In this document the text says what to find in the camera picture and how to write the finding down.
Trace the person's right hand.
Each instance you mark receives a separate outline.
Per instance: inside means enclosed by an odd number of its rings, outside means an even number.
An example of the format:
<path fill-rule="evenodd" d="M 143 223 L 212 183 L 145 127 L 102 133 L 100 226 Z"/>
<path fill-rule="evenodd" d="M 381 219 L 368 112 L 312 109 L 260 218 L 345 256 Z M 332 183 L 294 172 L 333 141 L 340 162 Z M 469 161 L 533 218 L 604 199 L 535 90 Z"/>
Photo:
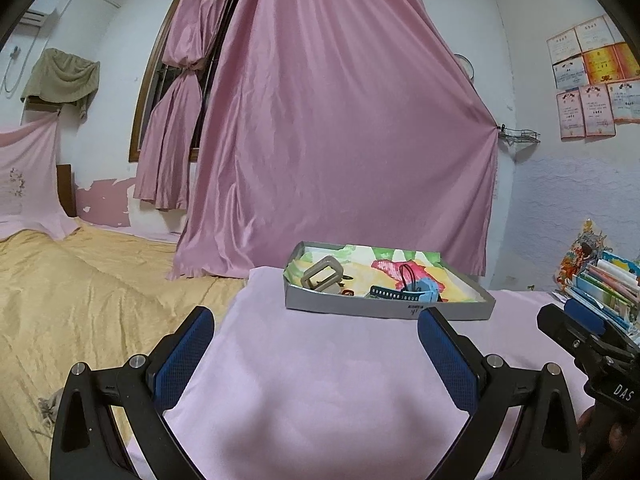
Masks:
<path fill-rule="evenodd" d="M 578 418 L 582 468 L 594 469 L 605 457 L 615 456 L 639 425 L 639 415 L 597 402 Z"/>

